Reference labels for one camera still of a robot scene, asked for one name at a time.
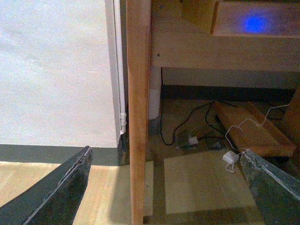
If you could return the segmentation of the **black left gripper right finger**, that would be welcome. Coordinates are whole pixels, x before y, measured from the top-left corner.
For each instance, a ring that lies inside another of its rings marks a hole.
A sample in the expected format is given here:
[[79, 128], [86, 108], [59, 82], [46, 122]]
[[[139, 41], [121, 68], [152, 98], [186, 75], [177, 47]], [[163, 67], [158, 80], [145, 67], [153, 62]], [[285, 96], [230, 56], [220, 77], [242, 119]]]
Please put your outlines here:
[[300, 181], [250, 149], [240, 163], [254, 201], [266, 225], [300, 223]]

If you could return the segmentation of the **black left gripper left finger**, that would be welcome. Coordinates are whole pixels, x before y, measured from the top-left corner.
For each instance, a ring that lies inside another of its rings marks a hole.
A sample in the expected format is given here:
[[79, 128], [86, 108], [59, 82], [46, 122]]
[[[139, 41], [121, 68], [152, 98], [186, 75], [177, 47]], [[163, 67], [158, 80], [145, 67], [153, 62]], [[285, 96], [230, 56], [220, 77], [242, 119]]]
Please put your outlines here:
[[93, 152], [86, 146], [0, 208], [2, 225], [71, 225], [88, 185]]

